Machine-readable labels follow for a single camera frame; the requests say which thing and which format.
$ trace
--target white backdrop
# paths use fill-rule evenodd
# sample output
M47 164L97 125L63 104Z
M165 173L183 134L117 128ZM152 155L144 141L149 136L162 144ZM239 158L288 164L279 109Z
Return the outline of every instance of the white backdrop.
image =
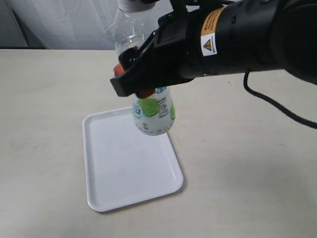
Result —
M114 49L116 0L7 0L48 49ZM155 6L153 18L171 10L169 0Z

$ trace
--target warning label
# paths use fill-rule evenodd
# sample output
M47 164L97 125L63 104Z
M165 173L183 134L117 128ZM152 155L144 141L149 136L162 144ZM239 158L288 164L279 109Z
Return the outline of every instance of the warning label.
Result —
M201 48L203 56L212 56L217 54L215 41L215 31L217 22L224 7L212 11L203 23L201 32Z

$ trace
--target table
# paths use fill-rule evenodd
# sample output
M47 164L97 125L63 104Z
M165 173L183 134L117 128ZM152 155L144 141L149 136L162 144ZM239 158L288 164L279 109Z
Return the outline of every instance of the table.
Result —
M87 205L82 119L126 107L107 51L0 51L2 238L315 238L317 131L244 91L243 75L173 86L182 193L99 214ZM250 86L317 120L317 88L284 71Z

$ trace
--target warning triangle symbol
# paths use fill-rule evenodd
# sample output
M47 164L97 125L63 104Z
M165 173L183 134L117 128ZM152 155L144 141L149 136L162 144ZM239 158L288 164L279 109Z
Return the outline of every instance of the warning triangle symbol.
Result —
M204 44L204 48L211 51L211 41L210 39Z

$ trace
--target white tray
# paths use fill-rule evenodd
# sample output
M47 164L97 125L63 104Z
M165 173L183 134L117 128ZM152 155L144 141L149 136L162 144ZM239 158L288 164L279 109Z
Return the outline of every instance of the white tray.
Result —
M123 108L83 120L87 200L97 212L167 195L183 184L168 135L144 135L131 112Z

